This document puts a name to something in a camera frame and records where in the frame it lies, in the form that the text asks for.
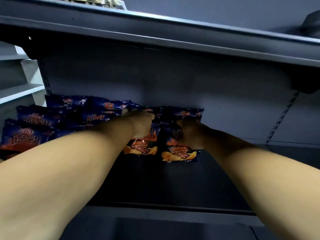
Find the egg carton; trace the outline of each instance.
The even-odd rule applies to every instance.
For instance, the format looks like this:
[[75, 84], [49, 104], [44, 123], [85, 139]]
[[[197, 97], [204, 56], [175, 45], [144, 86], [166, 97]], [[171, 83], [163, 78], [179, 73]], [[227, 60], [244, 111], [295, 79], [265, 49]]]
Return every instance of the egg carton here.
[[82, 4], [99, 6], [104, 8], [127, 10], [125, 2], [121, 0], [60, 0], [60, 1], [67, 1], [71, 3], [82, 3]]

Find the person's right hand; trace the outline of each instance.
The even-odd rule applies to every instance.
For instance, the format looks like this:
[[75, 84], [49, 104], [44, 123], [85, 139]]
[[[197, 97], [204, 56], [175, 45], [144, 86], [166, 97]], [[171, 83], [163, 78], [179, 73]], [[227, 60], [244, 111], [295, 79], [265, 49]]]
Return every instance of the person's right hand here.
[[209, 129], [206, 125], [200, 123], [199, 120], [178, 120], [177, 124], [181, 126], [183, 132], [179, 143], [194, 150], [203, 149], [205, 131]]
[[124, 115], [134, 127], [134, 138], [144, 138], [150, 132], [152, 120], [155, 118], [153, 113], [132, 111]]

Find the upper shelf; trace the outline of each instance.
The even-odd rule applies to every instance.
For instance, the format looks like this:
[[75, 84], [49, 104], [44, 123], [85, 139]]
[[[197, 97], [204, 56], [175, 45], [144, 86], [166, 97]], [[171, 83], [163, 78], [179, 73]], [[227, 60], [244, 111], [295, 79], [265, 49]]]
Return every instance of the upper shelf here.
[[319, 39], [58, 0], [0, 0], [0, 24], [320, 67]]

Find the person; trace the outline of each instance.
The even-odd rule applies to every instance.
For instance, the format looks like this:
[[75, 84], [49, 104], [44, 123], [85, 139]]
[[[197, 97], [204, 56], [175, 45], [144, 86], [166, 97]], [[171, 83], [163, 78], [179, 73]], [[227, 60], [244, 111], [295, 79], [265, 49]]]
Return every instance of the person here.
[[[154, 115], [132, 112], [49, 141], [0, 164], [0, 239], [56, 240]], [[320, 239], [320, 170], [199, 121], [178, 121], [182, 143], [206, 149], [261, 221], [284, 239]]]

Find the person's left arm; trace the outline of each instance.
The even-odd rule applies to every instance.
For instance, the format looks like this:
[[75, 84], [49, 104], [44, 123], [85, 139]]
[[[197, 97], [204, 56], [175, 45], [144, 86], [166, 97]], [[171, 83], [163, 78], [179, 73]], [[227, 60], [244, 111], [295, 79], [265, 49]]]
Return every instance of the person's left arm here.
[[0, 239], [56, 240], [98, 191], [153, 114], [134, 112], [49, 141], [0, 164]]

